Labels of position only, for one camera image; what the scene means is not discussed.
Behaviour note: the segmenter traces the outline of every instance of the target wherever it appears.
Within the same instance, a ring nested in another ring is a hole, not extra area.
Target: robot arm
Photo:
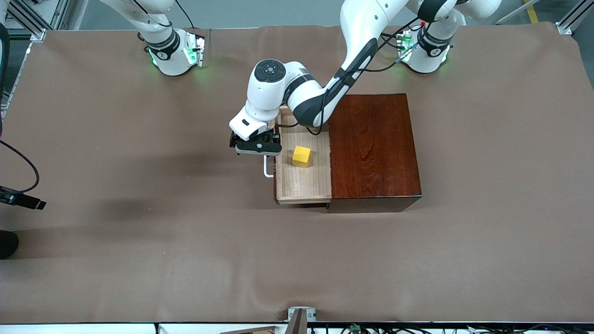
[[[448,13],[456,0],[421,1],[425,10],[433,14],[431,19],[434,20],[438,13]],[[261,147],[250,152],[238,150],[234,143],[253,141],[273,129],[282,103],[289,107],[299,124],[306,127],[322,126],[361,75],[357,70],[369,65],[377,52],[381,32],[406,3],[407,0],[344,1],[340,11],[340,26],[347,55],[324,87],[298,62],[282,64],[277,60],[266,59],[258,63],[249,79],[246,104],[229,123],[235,135],[232,137],[235,138],[232,146],[238,153],[275,155],[276,152],[263,151]]]
[[[140,33],[148,46],[153,64],[166,75],[181,75],[201,66],[204,38],[174,29],[165,13],[173,0],[101,0]]]

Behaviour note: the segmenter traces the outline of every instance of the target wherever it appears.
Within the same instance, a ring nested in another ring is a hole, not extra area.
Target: wooden piece
[[[295,124],[288,108],[281,108],[280,123]],[[283,150],[274,159],[274,195],[279,204],[328,203],[331,199],[330,136],[328,129],[312,136],[304,127],[279,128]],[[309,168],[291,164],[295,146],[311,149]]]
[[[347,95],[329,124],[330,210],[399,212],[421,197],[405,94]]]

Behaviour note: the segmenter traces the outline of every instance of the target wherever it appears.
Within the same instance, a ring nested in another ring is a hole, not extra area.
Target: wooden cabinet
[[[288,110],[281,124],[294,124]],[[400,212],[421,196],[405,94],[347,95],[319,136],[281,128],[275,158],[279,204],[325,204],[329,212]],[[296,145],[312,150],[309,168],[291,165]]]

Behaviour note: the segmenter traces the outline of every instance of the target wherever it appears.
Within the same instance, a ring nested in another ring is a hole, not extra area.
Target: wooden drawer
[[[281,124],[296,121],[281,110]],[[330,212],[400,212],[421,198],[405,94],[347,95],[319,136],[281,128],[274,163],[279,204],[326,204]],[[312,150],[309,168],[291,164],[296,145]]]

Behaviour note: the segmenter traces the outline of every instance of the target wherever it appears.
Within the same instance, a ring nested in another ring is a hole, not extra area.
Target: dark brown wood top
[[[347,95],[329,126],[332,199],[421,195],[406,94]]]

